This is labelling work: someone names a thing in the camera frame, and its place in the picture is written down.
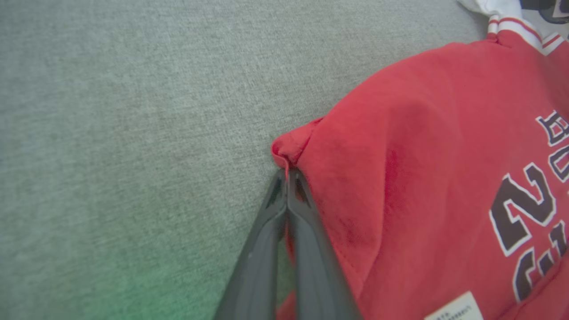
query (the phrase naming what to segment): printed lettering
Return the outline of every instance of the printed lettering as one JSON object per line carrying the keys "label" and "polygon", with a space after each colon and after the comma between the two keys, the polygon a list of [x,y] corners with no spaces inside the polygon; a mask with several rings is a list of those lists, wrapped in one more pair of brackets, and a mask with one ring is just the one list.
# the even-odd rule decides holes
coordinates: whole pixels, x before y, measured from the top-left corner
{"label": "printed lettering", "polygon": [[545,120],[542,117],[537,117],[536,120],[545,129],[550,146],[554,146],[569,137],[569,124],[561,118],[557,111],[553,111]]}
{"label": "printed lettering", "polygon": [[569,146],[566,146],[557,150],[554,154],[549,156],[549,165],[551,166],[553,173],[557,176],[557,178],[559,178],[559,180],[561,180],[561,182],[565,182],[569,178],[568,154]]}

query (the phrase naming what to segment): white fabric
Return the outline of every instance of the white fabric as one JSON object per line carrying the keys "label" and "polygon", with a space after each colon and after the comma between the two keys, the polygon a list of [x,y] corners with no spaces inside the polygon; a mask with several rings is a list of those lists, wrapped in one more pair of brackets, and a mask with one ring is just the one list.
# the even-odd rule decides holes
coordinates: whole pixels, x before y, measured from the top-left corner
{"label": "white fabric", "polygon": [[470,11],[488,17],[499,15],[522,19],[522,6],[519,0],[458,0],[458,2]]}

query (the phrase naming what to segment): red stripe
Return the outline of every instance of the red stripe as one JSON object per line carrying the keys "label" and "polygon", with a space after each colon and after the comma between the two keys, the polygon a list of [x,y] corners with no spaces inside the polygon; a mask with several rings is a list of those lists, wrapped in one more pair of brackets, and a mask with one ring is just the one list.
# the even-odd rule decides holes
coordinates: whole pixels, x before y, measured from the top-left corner
{"label": "red stripe", "polygon": [[546,44],[543,45],[543,47],[547,47],[549,46],[553,41],[559,39],[561,36],[560,35],[556,35],[555,37],[553,37],[553,39],[549,40]]}
{"label": "red stripe", "polygon": [[502,22],[502,21],[511,21],[511,22],[516,22],[516,23],[520,24],[525,30],[528,30],[529,32],[531,32],[534,36],[536,36],[541,41],[541,37],[539,36],[539,33],[537,33],[532,28],[526,26],[526,24],[521,22],[520,20],[518,20],[516,18],[504,18],[504,19],[500,20],[500,22]]}

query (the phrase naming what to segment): gray fabric surface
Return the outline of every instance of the gray fabric surface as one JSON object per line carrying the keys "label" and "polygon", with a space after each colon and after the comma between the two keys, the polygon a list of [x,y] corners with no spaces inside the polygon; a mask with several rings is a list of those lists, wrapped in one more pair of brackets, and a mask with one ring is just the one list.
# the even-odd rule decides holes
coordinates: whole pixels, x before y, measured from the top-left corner
{"label": "gray fabric surface", "polygon": [[485,29],[453,0],[1,1],[0,318],[210,318],[271,141]]}

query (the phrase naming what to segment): gray couch cushion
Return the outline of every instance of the gray couch cushion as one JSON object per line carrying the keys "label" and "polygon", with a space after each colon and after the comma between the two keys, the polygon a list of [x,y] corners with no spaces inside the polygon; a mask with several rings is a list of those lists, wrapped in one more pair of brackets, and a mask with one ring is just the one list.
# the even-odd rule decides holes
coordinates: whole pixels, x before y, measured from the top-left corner
{"label": "gray couch cushion", "polygon": [[453,0],[0,2],[0,318],[210,318],[271,141],[485,29]]}

